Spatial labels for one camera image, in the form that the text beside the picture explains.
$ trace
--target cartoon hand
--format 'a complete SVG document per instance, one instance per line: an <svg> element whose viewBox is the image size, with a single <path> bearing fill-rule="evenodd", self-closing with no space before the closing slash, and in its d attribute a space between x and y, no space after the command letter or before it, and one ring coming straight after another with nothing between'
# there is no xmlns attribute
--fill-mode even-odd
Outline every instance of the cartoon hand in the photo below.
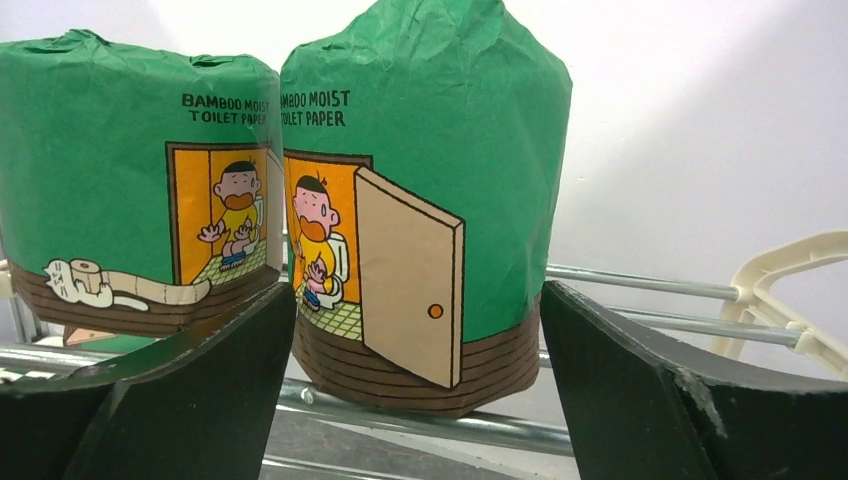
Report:
<svg viewBox="0 0 848 480"><path fill-rule="evenodd" d="M327 279L327 265L320 256L309 264L307 270L309 271L309 277L316 282L324 283L324 280Z"/></svg>
<svg viewBox="0 0 848 480"><path fill-rule="evenodd" d="M250 219L248 219L242 226L236 230L235 237L237 240L247 240L250 237Z"/></svg>
<svg viewBox="0 0 848 480"><path fill-rule="evenodd" d="M221 234L224 233L221 230L223 229L220 228L220 224L209 225L208 227L203 227L200 229L200 235L198 235L197 238L201 242L214 243L219 238L221 238Z"/></svg>

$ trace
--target white background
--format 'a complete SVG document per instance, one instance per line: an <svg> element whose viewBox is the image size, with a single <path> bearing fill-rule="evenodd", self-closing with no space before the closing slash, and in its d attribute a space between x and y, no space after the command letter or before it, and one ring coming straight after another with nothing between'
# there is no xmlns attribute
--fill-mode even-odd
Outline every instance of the white background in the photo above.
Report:
<svg viewBox="0 0 848 480"><path fill-rule="evenodd" d="M185 54L250 53L278 69L299 43L335 33L370 3L0 0L0 41L89 28ZM552 263L727 283L763 250L848 227L848 2L506 3L566 62L575 85ZM0 74L14 72L0 65ZM848 268L837 265L777 291L845 341L846 280ZM580 288L616 305L707 316L719 306ZM743 358L826 376L782 347L749 344ZM563 422L550 372L489 409ZM573 469L570 459L462 450L548 478Z"/></svg>

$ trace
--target cartoon door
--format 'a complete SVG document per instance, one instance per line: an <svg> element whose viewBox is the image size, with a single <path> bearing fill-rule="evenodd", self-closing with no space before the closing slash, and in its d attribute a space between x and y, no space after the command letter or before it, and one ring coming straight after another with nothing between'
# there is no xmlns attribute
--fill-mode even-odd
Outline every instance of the cartoon door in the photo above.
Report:
<svg viewBox="0 0 848 480"><path fill-rule="evenodd" d="M465 224L372 170L355 175L365 346L446 388L460 381Z"/></svg>

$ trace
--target yellow wall illustration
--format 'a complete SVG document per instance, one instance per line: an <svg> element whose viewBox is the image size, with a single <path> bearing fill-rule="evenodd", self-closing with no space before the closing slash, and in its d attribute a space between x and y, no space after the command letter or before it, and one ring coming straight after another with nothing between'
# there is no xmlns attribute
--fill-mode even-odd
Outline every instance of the yellow wall illustration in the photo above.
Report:
<svg viewBox="0 0 848 480"><path fill-rule="evenodd" d="M174 151L174 182L176 189L177 231L179 236L179 282L191 283L209 264L221 255L226 235L214 243L198 238L201 229L218 221L225 207L213 193L224 169L230 164L247 160L254 163L260 181L258 194L267 199L267 155L265 148L241 150L177 149ZM267 222L262 222L259 239L267 237Z"/></svg>
<svg viewBox="0 0 848 480"><path fill-rule="evenodd" d="M350 260L350 275L345 282L345 302L359 303L359 257L358 245L356 243L356 205L354 192L354 172L360 167L356 164L330 163L325 161L307 161L286 157L284 161L286 177L286 222L289 235L295 240L300 235L300 227L295 218L293 195L298 180L304 175L318 178L325 182L324 187L330 197L332 208L338 211L340 222L333 227L334 232L341 234L348 246ZM295 265L292 269L292 284L295 289L302 282L303 266L295 256Z"/></svg>

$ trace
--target cartoon boy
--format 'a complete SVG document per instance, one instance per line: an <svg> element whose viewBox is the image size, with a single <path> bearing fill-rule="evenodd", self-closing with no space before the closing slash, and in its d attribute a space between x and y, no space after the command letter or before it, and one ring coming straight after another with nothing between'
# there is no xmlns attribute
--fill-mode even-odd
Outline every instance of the cartoon boy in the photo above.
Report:
<svg viewBox="0 0 848 480"><path fill-rule="evenodd" d="M300 225L300 235L294 242L294 252L303 265L304 301L318 311L317 294L329 293L333 288L332 274L336 269L336 256L328 243L332 228L339 224L339 212L330 205L326 180L304 175L297 181L294 191L294 211Z"/></svg>
<svg viewBox="0 0 848 480"><path fill-rule="evenodd" d="M229 233L221 249L222 272L244 263L247 255L244 247L250 245L258 234L259 211L253 202L260 186L253 162L240 160L228 165L221 174L221 181L212 187L226 210L216 223L201 228L197 238L214 243Z"/></svg>

